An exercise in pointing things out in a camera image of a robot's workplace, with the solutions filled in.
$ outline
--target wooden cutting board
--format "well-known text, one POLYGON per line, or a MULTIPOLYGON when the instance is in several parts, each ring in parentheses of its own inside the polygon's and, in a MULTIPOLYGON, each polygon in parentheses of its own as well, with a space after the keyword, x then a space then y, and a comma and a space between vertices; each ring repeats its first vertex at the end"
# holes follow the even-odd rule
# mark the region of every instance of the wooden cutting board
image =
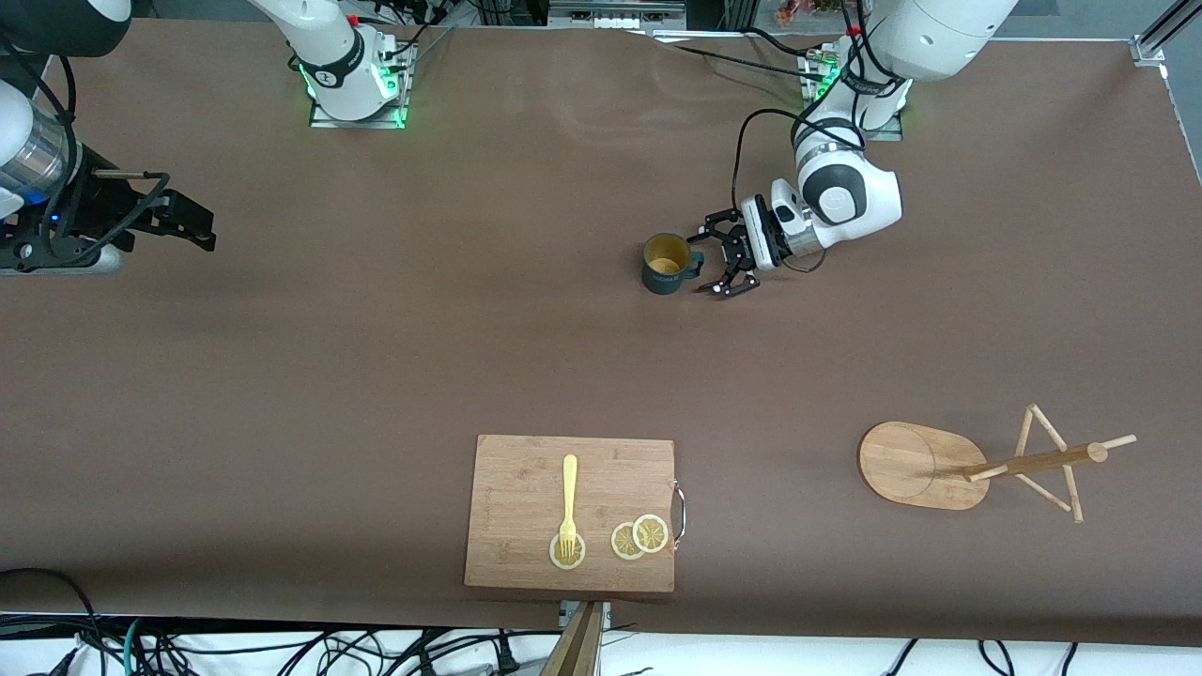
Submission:
POLYGON ((676 587, 672 542, 624 561, 613 529, 644 514, 668 523, 676 479, 674 444, 644 439, 482 434, 468 526, 469 587, 665 593, 676 587), (548 553, 564 518, 564 456, 579 458, 576 528, 584 561, 560 570, 548 553))

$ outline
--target wooden stand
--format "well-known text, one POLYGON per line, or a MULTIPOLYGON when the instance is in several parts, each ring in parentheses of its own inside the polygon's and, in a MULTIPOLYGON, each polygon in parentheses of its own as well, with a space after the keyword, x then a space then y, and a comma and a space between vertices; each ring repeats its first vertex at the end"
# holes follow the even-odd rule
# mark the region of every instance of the wooden stand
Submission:
POLYGON ((887 500, 935 509, 969 509, 984 498, 993 476, 1013 476, 1064 511, 1076 523, 1084 521, 1073 466, 1106 462, 1111 449, 1136 440, 1135 434, 1109 441, 1069 447, 1040 407, 1027 407, 1018 433, 1014 457, 986 462, 984 455, 964 437, 912 425, 885 422, 871 428, 859 444, 859 470, 868 486, 887 500), (1027 452, 1031 421, 1037 420, 1057 445, 1055 451, 1034 456, 1027 452), (1055 497, 1027 475, 1060 468, 1069 486, 1069 503, 1055 497))

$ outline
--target metal handle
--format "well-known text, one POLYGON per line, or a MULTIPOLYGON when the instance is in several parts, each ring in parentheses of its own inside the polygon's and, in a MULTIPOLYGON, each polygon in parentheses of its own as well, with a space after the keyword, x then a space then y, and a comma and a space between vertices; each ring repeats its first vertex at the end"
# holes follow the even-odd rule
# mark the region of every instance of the metal handle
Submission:
POLYGON ((689 510, 684 504, 684 488, 680 487, 680 480, 672 480, 672 491, 680 498, 680 532, 677 533, 676 540, 672 542, 672 551, 676 552, 680 548, 680 540, 684 539, 684 530, 689 526, 689 510))

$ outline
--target dark green mug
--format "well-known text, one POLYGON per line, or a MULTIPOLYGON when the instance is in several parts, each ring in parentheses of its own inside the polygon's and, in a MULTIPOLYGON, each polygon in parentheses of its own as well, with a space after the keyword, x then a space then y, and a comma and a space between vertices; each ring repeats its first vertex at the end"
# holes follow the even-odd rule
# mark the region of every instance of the dark green mug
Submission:
POLYGON ((643 244, 643 286, 651 293, 676 293, 685 279, 701 274, 706 255, 689 248, 684 237, 661 232, 643 244))

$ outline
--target metal cylinder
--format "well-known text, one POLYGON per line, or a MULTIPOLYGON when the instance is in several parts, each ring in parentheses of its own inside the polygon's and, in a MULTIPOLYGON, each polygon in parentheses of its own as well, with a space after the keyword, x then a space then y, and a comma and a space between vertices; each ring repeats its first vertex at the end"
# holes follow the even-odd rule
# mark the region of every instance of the metal cylinder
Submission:
POLYGON ((32 106, 34 126, 17 154, 0 166, 0 188, 26 204, 44 202, 63 179, 67 162, 67 134, 54 118, 32 106))

